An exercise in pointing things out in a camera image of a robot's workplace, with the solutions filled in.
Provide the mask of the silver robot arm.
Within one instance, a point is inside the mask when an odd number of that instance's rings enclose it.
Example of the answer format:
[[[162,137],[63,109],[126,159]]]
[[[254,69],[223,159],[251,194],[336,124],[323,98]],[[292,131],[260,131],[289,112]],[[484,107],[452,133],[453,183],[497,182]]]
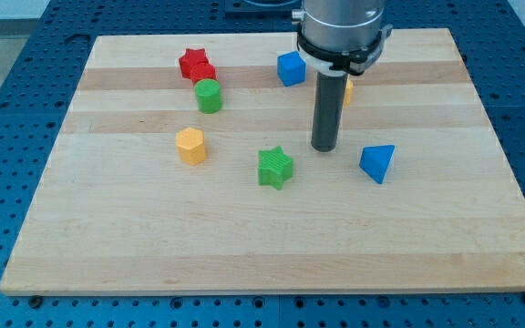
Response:
[[[303,0],[292,20],[310,44],[327,51],[355,51],[379,34],[385,0]]]

